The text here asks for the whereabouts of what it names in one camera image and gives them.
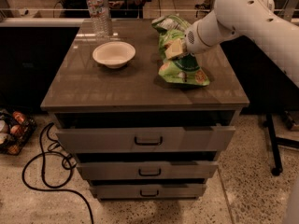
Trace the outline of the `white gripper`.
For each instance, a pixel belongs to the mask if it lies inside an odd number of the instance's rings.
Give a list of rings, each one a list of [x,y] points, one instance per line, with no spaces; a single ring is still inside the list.
[[[238,33],[219,23],[215,12],[211,11],[185,30],[185,41],[179,38],[174,40],[165,51],[165,56],[172,60],[185,55],[186,50],[193,54],[205,52],[224,41],[236,38]]]

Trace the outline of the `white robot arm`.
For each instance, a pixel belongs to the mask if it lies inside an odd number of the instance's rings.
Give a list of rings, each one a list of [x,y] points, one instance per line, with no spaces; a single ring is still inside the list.
[[[276,16],[262,0],[215,0],[192,32],[195,43],[188,50],[193,52],[244,35],[298,84],[298,27]],[[232,224],[299,224],[298,153],[287,150],[292,161],[283,171],[274,137],[269,111],[243,115],[233,145],[221,155],[219,176]]]

